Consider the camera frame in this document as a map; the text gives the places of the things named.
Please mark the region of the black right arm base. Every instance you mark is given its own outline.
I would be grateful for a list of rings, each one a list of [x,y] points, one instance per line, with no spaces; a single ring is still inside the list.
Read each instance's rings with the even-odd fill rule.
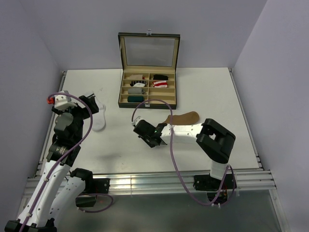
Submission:
[[[194,184],[193,187],[197,191],[206,191],[207,197],[209,201],[212,201],[216,197],[216,193],[220,186],[221,181],[215,178],[212,178],[210,174],[204,175],[194,175]],[[225,176],[223,186],[219,193],[219,197],[214,202],[214,204],[223,204],[228,201],[229,195],[228,191],[235,191],[237,188],[236,181],[234,180],[234,176],[232,174],[227,174]]]

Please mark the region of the brown ribbed sock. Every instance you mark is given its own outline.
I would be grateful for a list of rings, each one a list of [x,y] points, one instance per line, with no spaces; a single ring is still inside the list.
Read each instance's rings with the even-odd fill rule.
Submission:
[[[199,114],[195,111],[191,111],[182,115],[173,115],[172,124],[173,125],[192,125],[199,122]]]

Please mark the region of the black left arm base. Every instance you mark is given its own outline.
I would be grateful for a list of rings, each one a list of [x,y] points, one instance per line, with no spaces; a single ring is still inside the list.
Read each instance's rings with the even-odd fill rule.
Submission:
[[[88,187],[75,199],[75,205],[85,210],[99,210],[108,206],[111,199],[103,194],[109,193],[109,178],[94,178]]]

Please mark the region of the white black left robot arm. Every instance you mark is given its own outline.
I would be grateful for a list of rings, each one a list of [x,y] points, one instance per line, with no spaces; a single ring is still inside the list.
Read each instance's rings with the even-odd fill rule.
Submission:
[[[27,206],[16,220],[9,220],[6,232],[55,232],[55,219],[68,199],[80,193],[89,193],[94,187],[92,172],[76,169],[69,179],[69,188],[58,193],[60,184],[70,171],[88,136],[83,133],[85,119],[93,119],[99,112],[95,94],[78,98],[66,91],[52,94],[47,99],[52,104],[55,119],[52,144],[46,157],[43,174]]]

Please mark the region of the red white striped sock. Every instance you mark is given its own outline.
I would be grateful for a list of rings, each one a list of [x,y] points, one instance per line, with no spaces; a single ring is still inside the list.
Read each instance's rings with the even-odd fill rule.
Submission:
[[[155,81],[155,82],[153,82],[152,86],[154,88],[167,88],[168,83],[167,83],[167,81]]]

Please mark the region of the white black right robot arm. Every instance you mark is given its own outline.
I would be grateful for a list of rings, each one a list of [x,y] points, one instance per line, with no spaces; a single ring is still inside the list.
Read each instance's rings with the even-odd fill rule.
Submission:
[[[172,146],[174,142],[199,145],[211,159],[210,185],[218,189],[225,183],[224,173],[236,136],[215,120],[207,118],[204,123],[194,125],[160,123],[155,127],[139,116],[131,124],[133,131],[151,148]]]

